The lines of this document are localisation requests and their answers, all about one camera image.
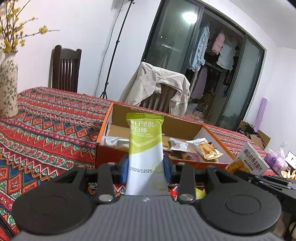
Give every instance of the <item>beige jacket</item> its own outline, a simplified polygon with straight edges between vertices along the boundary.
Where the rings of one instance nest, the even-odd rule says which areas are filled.
[[[170,100],[170,114],[184,115],[190,97],[189,81],[183,74],[155,67],[145,62],[140,63],[119,101],[139,106],[142,100],[154,92],[161,93],[161,84],[170,86],[177,91]]]

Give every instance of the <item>metal bolt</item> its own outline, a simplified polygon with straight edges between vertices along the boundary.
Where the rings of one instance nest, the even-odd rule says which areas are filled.
[[[101,202],[111,202],[113,197],[110,194],[102,194],[99,196]]]
[[[180,195],[180,199],[182,201],[188,202],[188,201],[192,201],[194,199],[194,197],[189,193],[184,193],[184,194]]]

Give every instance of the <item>black light stand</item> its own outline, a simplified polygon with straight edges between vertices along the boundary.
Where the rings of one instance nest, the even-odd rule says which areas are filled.
[[[129,10],[130,10],[130,8],[131,8],[131,5],[132,4],[135,4],[134,3],[134,0],[129,0],[130,1],[130,5],[129,5],[129,7],[128,7],[128,10],[127,10],[127,12],[126,12],[126,16],[124,17],[124,20],[123,20],[123,23],[122,23],[122,26],[121,26],[121,29],[120,29],[120,32],[119,32],[119,35],[118,35],[118,39],[117,39],[117,41],[116,41],[116,45],[115,45],[115,48],[114,48],[114,52],[113,52],[113,56],[112,56],[112,59],[111,59],[111,63],[110,63],[110,67],[109,67],[109,71],[108,71],[108,75],[107,75],[107,79],[106,79],[106,82],[105,82],[105,88],[104,88],[104,91],[102,92],[102,94],[101,94],[101,96],[100,96],[100,98],[106,98],[106,99],[108,99],[107,98],[107,85],[109,84],[109,82],[108,82],[108,80],[109,80],[109,76],[110,76],[110,72],[111,72],[111,68],[112,68],[112,64],[113,64],[113,60],[114,60],[114,56],[115,56],[115,52],[116,52],[116,49],[117,49],[117,46],[118,46],[118,44],[119,44],[119,39],[120,39],[120,35],[121,35],[121,32],[122,32],[122,29],[123,29],[123,26],[124,26],[124,23],[125,23],[125,21],[126,21],[126,18],[127,18],[127,16],[128,16],[128,12],[129,12]]]

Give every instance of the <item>sliding glass door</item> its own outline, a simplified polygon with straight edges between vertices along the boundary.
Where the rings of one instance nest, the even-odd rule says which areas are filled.
[[[144,61],[181,72],[200,10],[188,0],[166,0]]]
[[[217,126],[236,131],[252,99],[262,65],[263,53],[262,47],[246,35],[238,68]]]

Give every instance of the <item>pink garment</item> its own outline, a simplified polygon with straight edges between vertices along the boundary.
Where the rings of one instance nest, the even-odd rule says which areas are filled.
[[[192,91],[191,98],[200,99],[203,95],[203,91],[205,90],[205,82],[207,81],[207,67],[203,66],[200,74],[198,76],[198,80]]]
[[[212,52],[215,55],[218,55],[220,53],[220,50],[223,47],[224,40],[225,35],[223,33],[219,33],[212,47]]]

